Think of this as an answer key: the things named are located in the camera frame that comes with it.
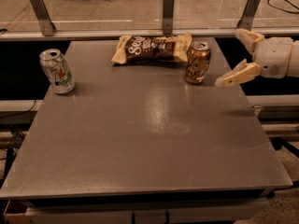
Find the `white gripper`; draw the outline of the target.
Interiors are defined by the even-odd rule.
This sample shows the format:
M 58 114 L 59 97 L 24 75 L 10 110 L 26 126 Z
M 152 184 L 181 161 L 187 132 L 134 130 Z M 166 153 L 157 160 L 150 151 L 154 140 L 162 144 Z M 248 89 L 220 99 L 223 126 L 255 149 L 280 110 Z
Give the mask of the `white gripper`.
M 293 76 L 292 45 L 290 37 L 271 37 L 264 40 L 264 35 L 238 28 L 235 37 L 244 45 L 249 54 L 253 53 L 253 63 L 246 59 L 232 71 L 215 81 L 219 88 L 233 87 L 252 81 L 257 76 L 283 78 Z

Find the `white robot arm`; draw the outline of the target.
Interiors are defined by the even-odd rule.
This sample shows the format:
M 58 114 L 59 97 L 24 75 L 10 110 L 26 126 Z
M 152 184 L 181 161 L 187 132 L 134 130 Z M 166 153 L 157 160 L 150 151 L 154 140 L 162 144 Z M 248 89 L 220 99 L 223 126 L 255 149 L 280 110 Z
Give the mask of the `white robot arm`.
M 215 81 L 220 88 L 252 81 L 257 76 L 267 78 L 299 77 L 299 41 L 290 37 L 270 37 L 243 28 L 235 37 L 252 56 L 252 62 L 242 60 L 232 71 Z

